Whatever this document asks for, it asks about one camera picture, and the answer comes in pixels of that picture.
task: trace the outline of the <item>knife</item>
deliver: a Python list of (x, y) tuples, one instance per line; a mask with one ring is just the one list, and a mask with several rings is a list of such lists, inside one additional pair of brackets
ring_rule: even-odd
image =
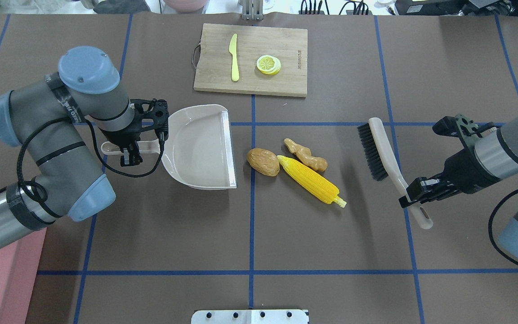
[(239, 80), (239, 66), (237, 65), (237, 34), (233, 34), (229, 43), (229, 53), (232, 55), (231, 80)]

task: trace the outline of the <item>cutting board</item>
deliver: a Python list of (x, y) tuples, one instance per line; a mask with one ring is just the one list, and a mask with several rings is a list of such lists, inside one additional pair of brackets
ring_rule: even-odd
[[(229, 42), (237, 34), (239, 81), (231, 80)], [(262, 55), (281, 61), (268, 76), (257, 67)], [(203, 24), (201, 55), (193, 88), (197, 91), (268, 96), (307, 96), (307, 30), (295, 28)]]

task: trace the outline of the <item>brush bristles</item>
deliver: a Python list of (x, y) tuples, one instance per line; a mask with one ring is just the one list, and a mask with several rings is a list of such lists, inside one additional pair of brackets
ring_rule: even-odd
[(369, 170), (371, 171), (371, 176), (377, 181), (381, 181), (387, 178), (387, 170), (385, 170), (385, 167), (381, 162), (381, 157), (377, 151), (377, 146), (375, 144), (375, 140), (373, 139), (373, 134), (371, 132), (369, 123), (357, 127), (357, 130), (359, 132), (359, 137), (361, 138), (363, 148), (365, 149), (365, 157), (369, 166)]

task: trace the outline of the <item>lemon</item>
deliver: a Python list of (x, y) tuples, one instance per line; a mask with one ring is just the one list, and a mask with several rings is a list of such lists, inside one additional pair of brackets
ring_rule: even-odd
[(263, 74), (275, 75), (281, 70), (281, 61), (271, 55), (263, 55), (257, 59), (257, 69)]

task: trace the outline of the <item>white dustpan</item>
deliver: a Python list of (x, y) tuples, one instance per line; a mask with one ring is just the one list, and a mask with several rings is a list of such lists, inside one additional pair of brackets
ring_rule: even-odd
[[(159, 154), (154, 141), (138, 142), (141, 153)], [(107, 155), (121, 155), (111, 142)], [(195, 105), (169, 116), (169, 138), (161, 162), (173, 179), (195, 189), (237, 188), (228, 111), (218, 104)]]

